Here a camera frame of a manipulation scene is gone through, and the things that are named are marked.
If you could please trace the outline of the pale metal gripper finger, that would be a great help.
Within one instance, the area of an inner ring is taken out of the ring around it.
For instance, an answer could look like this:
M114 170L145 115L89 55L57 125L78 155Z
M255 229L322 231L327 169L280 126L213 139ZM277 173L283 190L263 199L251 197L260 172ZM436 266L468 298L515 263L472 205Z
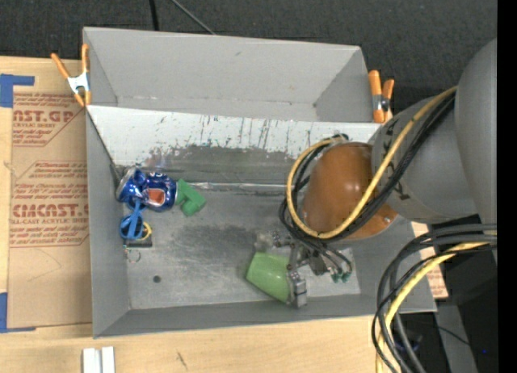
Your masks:
M288 302L294 308L302 308L307 304L307 284L297 270L290 270L287 274L289 286Z
M254 249L257 252L267 252L271 249L281 248L283 244L283 239L276 230L258 232L254 241Z

